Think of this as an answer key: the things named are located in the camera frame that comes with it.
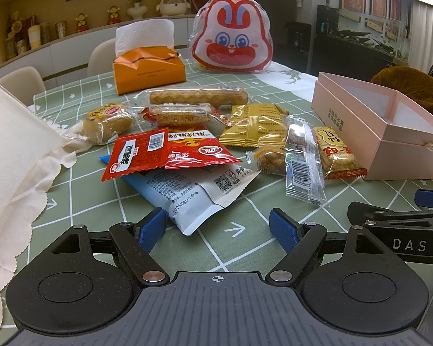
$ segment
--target potted plant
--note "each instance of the potted plant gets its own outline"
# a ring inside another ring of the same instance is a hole
[[[130,0],[133,7],[128,8],[127,14],[134,20],[143,18],[144,13],[148,10],[147,6],[140,5],[143,0]]]

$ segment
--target red cartoon mouth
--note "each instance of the red cartoon mouth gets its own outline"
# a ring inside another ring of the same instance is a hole
[[[246,46],[241,48],[229,48],[218,43],[209,44],[207,56],[213,62],[229,66],[244,66],[255,59],[255,50]]]

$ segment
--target cartoon rabbit bag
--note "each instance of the cartoon rabbit bag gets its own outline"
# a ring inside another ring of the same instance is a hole
[[[273,58],[268,14],[254,0],[210,0],[196,15],[189,48],[206,69],[260,72]]]

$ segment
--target silver bolt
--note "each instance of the silver bolt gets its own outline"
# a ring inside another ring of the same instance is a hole
[[[165,279],[165,274],[158,270],[150,270],[143,275],[143,279],[148,282],[160,282]]]
[[[275,270],[270,273],[270,277],[276,282],[287,282],[292,279],[292,274],[286,270]]]

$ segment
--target tissue pack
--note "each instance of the tissue pack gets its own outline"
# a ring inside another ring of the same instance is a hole
[[[178,52],[166,46],[131,49],[114,60],[113,70],[119,95],[186,81]]]
[[[206,69],[257,72],[273,58],[268,14],[254,0],[210,0],[196,15],[189,47]]]

